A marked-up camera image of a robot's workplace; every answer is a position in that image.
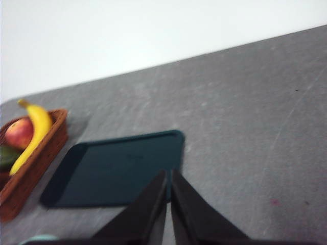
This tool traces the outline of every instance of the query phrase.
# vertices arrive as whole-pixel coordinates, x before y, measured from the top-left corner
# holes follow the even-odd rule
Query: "tray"
[[[162,169],[180,169],[184,135],[170,130],[79,143],[67,152],[40,202],[47,208],[112,207],[133,202]]]
[[[19,214],[33,188],[68,139],[67,110],[52,110],[49,111],[49,114],[54,124],[26,162],[13,176],[9,176],[9,173],[0,175],[0,218],[2,222],[12,220]],[[27,117],[16,118],[1,127],[1,145],[6,143],[5,132],[9,126],[17,120]]]

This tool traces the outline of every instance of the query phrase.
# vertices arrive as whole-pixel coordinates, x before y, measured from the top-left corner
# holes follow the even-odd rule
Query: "yellow banana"
[[[19,168],[26,162],[31,153],[39,145],[52,126],[52,119],[48,112],[41,106],[30,104],[28,101],[21,99],[18,104],[27,110],[29,118],[32,121],[34,133],[30,144],[17,158],[14,165],[11,167],[10,175],[15,174]]]

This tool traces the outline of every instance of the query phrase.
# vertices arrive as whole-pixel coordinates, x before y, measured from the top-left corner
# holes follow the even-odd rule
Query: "gray tabletop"
[[[67,150],[169,129],[186,135],[185,178],[250,237],[327,244],[327,26],[27,98],[69,110],[69,141],[2,224],[2,244],[92,236],[123,207],[38,203]],[[1,124],[23,114],[4,103]],[[170,207],[163,244],[174,244]]]

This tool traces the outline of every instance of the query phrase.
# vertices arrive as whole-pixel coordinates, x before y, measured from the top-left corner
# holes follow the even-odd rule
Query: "red apple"
[[[33,137],[33,124],[30,119],[23,118],[14,122],[5,133],[9,146],[25,150]]]

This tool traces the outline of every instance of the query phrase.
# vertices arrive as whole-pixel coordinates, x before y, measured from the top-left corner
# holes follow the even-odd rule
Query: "fruit basket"
[[[0,174],[0,218],[2,222],[12,220],[19,214],[33,188],[68,139],[67,110],[52,110],[49,111],[49,114],[53,119],[53,125],[26,162],[12,176],[9,173]],[[1,127],[0,145],[6,144],[5,132],[10,125],[27,117],[16,118]]]

